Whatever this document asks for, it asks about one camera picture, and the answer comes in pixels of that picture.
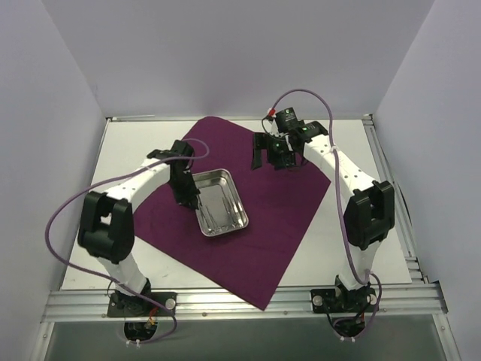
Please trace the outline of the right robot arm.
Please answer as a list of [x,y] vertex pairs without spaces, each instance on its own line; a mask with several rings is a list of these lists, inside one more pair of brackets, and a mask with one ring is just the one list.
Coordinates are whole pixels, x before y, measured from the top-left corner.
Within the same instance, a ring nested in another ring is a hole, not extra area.
[[395,225],[395,192],[388,181],[379,182],[362,171],[335,144],[333,127],[317,121],[284,126],[274,134],[253,135],[251,168],[266,160],[276,170],[316,166],[334,185],[346,265],[337,276],[337,307],[348,311],[361,301],[359,289],[372,277],[380,243]]

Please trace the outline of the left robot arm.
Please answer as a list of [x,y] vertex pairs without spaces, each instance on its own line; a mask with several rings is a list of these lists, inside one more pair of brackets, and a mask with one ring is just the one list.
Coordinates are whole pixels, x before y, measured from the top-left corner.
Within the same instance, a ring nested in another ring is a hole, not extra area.
[[135,242],[134,212],[158,188],[168,185],[175,202],[199,209],[200,191],[190,171],[195,158],[188,141],[176,140],[169,150],[153,150],[131,174],[104,192],[90,191],[83,201],[77,243],[95,257],[116,284],[116,295],[134,315],[152,305],[150,282],[132,255]]

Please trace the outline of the purple cloth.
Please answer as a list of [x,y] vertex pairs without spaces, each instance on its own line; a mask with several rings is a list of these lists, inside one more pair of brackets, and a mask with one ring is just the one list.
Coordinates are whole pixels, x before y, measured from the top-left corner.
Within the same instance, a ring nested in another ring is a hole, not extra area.
[[251,169],[253,132],[218,117],[200,119],[187,133],[199,153],[195,173],[231,173],[249,224],[208,238],[195,213],[174,201],[169,186],[152,193],[135,211],[135,234],[146,243],[265,310],[330,185],[309,163],[294,171],[269,165]]

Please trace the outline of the steel forceps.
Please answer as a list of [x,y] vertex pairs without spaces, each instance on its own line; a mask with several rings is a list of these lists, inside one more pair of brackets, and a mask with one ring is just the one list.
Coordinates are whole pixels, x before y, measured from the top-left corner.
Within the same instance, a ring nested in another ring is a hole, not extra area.
[[204,215],[203,232],[206,236],[215,237],[233,230],[234,230],[233,224],[230,224],[230,223],[220,224],[215,220],[215,218],[209,211],[207,211],[206,214]]
[[237,225],[237,213],[236,210],[234,209],[234,204],[231,202],[231,199],[229,197],[224,197],[222,199],[222,203],[224,205],[224,209],[227,213],[227,216],[229,218],[229,222],[233,227],[236,227]]

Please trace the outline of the steel surgical scissors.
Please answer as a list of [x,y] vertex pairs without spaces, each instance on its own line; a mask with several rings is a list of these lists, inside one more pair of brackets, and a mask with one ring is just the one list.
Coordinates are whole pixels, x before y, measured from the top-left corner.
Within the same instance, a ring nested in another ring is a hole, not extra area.
[[213,234],[217,230],[218,225],[213,215],[211,214],[209,208],[207,206],[201,206],[199,212],[202,219],[201,228],[205,231],[206,234],[208,235]]

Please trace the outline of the steel instrument tray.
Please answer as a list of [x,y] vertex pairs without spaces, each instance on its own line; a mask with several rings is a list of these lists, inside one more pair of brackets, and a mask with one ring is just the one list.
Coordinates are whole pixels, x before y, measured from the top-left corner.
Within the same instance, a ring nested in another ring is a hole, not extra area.
[[[234,209],[237,213],[237,225],[233,231],[227,232],[222,235],[245,229],[249,225],[249,217],[241,201],[233,177],[228,170],[218,168],[194,174],[193,178],[197,188],[201,192],[200,198],[202,206],[207,206],[215,220],[220,224],[230,223],[227,213],[224,209],[222,199],[224,197],[229,197],[231,199],[231,202],[234,204]],[[206,236],[203,232],[203,229],[201,228],[202,219],[199,210],[195,211],[196,217],[198,219],[198,225],[200,227],[201,233]]]

